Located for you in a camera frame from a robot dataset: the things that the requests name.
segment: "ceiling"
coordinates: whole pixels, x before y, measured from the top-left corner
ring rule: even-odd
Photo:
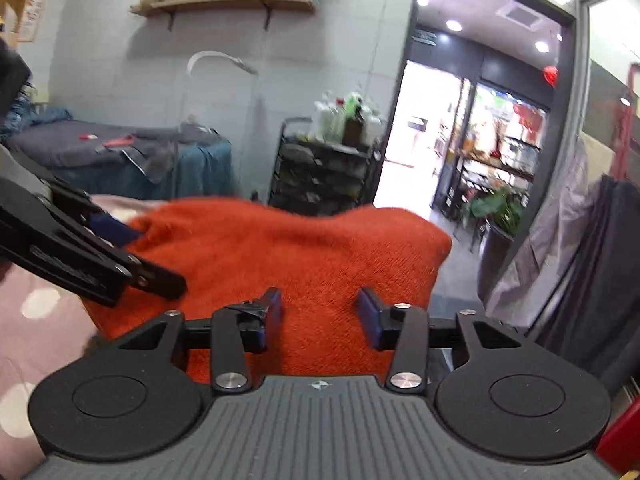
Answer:
[[[456,20],[462,25],[462,31],[449,31],[451,34],[490,46],[537,68],[555,65],[560,45],[556,35],[561,27],[542,16],[542,24],[533,32],[496,14],[513,3],[512,0],[429,0],[427,6],[418,7],[418,23],[448,31],[447,20]],[[549,45],[547,54],[536,50],[537,41]]]

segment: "plant pot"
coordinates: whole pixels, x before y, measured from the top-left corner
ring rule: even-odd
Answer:
[[[484,239],[480,245],[480,266],[478,268],[478,298],[482,304],[489,298],[494,288],[498,272],[504,263],[513,237],[491,221],[486,222]]]

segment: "potted plant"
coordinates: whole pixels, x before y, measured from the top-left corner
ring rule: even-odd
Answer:
[[[476,218],[486,220],[478,269],[478,298],[484,303],[494,288],[498,272],[520,225],[524,211],[522,197],[504,186],[485,198],[473,200],[470,211]]]

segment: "white polka dot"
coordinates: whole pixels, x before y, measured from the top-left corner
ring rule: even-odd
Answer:
[[[27,417],[27,403],[35,388],[34,384],[14,384],[0,399],[0,428],[14,438],[25,438],[33,434]]]
[[[37,288],[24,300],[20,312],[27,319],[42,319],[53,312],[59,300],[60,293],[52,286]]]
[[[111,213],[116,220],[119,220],[123,223],[127,223],[130,220],[133,220],[136,216],[139,216],[140,213],[135,209],[114,209]]]

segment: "orange towel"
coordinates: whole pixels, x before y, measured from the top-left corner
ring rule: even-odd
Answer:
[[[427,306],[451,249],[446,233],[401,209],[304,218],[234,199],[189,199],[132,225],[146,234],[128,249],[183,274],[189,290],[171,303],[133,288],[114,309],[86,302],[105,336],[171,308],[187,319],[207,318],[277,286],[287,375],[384,373],[391,355],[368,348],[356,315],[358,289],[371,286],[389,303]],[[188,373],[209,381],[207,352],[191,352]]]

